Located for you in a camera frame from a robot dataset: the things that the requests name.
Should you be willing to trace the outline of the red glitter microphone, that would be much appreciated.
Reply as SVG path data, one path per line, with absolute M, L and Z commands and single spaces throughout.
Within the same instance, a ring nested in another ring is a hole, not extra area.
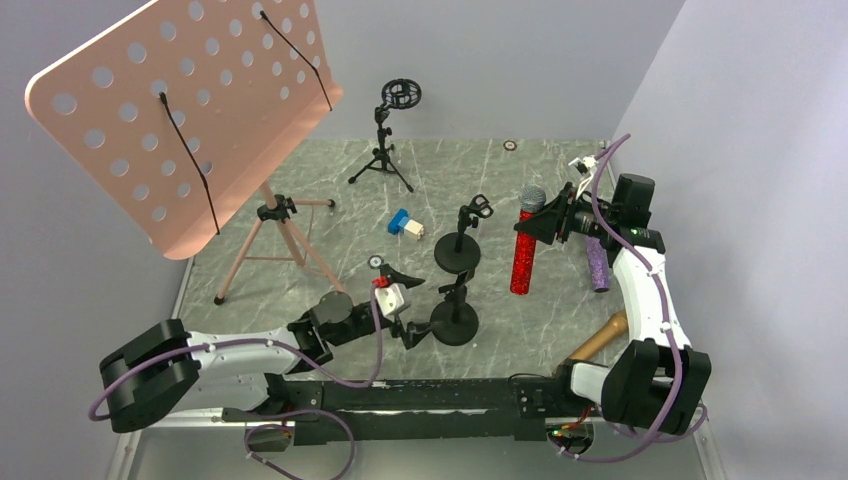
M 544 207 L 546 193 L 538 185 L 527 185 L 519 195 L 519 203 L 519 220 L 528 220 Z M 515 295 L 526 295 L 529 293 L 535 249 L 536 239 L 527 233 L 518 231 L 510 280 L 510 292 Z

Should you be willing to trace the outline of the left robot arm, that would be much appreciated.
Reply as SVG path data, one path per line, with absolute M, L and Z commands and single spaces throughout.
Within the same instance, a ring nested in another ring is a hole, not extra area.
M 190 331 L 177 318 L 163 320 L 100 361 L 103 390 L 88 417 L 128 433 L 185 410 L 274 415 L 285 407 L 286 376 L 310 371 L 348 388 L 366 388 L 382 368 L 383 330 L 410 337 L 397 316 L 410 307 L 410 290 L 424 282 L 384 263 L 368 301 L 356 304 L 346 293 L 331 292 L 298 319 L 261 332 L 210 334 Z M 327 369 L 333 348 L 368 336 L 376 340 L 377 357 L 367 379 L 345 380 Z

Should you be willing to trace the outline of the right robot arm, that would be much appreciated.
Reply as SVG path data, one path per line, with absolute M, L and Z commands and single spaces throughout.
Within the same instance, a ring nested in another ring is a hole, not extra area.
M 655 191 L 652 179 L 622 174 L 611 200 L 567 183 L 548 201 L 543 189 L 525 187 L 514 229 L 545 244 L 573 234 L 599 239 L 624 300 L 629 343 L 616 363 L 603 367 L 567 359 L 553 375 L 563 396 L 600 407 L 604 419 L 681 436 L 699 405 L 712 371 L 705 353 L 693 349 L 677 319 L 665 276 L 666 248 L 649 228 Z

